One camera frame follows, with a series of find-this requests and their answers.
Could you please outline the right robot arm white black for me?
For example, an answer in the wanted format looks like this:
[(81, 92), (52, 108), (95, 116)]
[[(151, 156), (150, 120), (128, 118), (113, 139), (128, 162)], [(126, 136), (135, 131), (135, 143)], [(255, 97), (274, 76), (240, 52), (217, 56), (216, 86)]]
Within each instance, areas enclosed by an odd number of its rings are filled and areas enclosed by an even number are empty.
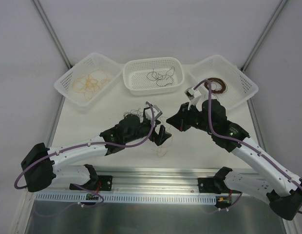
[(241, 175), (222, 167), (212, 178), (204, 179), (204, 190), (221, 194), (228, 190), (251, 195), (268, 204), (285, 220), (293, 220), (302, 206), (302, 177), (290, 172), (266, 153), (240, 125), (227, 119), (219, 101), (204, 101), (202, 110), (188, 102), (166, 121), (181, 132), (191, 127), (207, 132), (215, 144), (232, 153), (252, 169), (262, 180)]

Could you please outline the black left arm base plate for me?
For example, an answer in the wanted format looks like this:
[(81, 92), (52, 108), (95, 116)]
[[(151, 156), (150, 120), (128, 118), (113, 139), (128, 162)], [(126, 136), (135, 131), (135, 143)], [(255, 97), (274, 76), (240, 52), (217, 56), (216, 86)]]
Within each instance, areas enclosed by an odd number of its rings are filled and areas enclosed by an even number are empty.
[(111, 191), (113, 184), (113, 177), (111, 175), (98, 175), (97, 178), (90, 179), (85, 184), (81, 185), (82, 188), (95, 191)]

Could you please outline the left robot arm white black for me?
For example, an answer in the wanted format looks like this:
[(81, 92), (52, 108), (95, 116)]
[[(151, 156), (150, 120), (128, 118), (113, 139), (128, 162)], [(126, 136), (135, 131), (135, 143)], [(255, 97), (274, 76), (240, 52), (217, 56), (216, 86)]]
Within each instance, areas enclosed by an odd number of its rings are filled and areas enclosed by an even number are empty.
[(94, 167), (90, 164), (76, 166), (77, 162), (116, 154), (147, 140), (160, 146), (170, 137), (171, 133), (160, 121), (128, 114), (112, 128), (80, 144), (58, 148), (36, 144), (21, 162), (24, 187), (32, 193), (52, 184), (67, 185), (69, 190), (96, 190), (99, 176)]

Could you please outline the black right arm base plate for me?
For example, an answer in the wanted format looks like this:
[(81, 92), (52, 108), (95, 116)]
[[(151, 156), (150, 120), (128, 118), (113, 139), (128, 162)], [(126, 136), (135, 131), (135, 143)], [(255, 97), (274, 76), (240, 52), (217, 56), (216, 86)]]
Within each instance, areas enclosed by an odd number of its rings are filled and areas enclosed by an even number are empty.
[(233, 193), (240, 194), (240, 191), (229, 189), (224, 179), (226, 177), (199, 177), (197, 178), (198, 189), (200, 193), (224, 194)]

